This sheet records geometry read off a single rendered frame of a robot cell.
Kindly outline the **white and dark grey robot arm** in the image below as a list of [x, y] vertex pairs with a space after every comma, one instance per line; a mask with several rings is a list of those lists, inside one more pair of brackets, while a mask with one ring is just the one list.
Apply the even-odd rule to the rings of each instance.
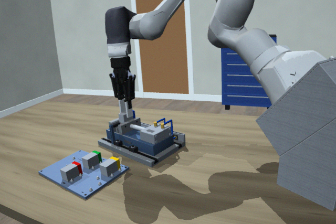
[[[136, 14], [119, 6], [107, 10], [105, 27], [108, 56], [131, 54], [130, 39], [155, 40], [185, 0], [163, 0], [154, 10]], [[242, 58], [274, 104], [317, 62], [326, 60], [320, 53], [291, 51], [277, 45], [262, 29], [247, 30], [245, 22], [255, 0], [215, 0], [216, 7], [208, 28], [208, 40], [217, 48], [229, 48]], [[248, 31], [248, 32], [246, 32]]]

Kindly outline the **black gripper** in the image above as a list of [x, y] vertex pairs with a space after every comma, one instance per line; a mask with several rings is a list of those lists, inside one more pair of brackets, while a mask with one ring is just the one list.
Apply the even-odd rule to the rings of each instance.
[[[127, 117], [133, 116], [132, 101], [135, 99], [135, 78], [136, 75], [131, 74], [129, 67], [131, 66], [130, 57], [111, 58], [110, 73], [114, 96], [119, 100], [120, 113], [126, 111]], [[115, 74], [115, 75], [114, 75]]]

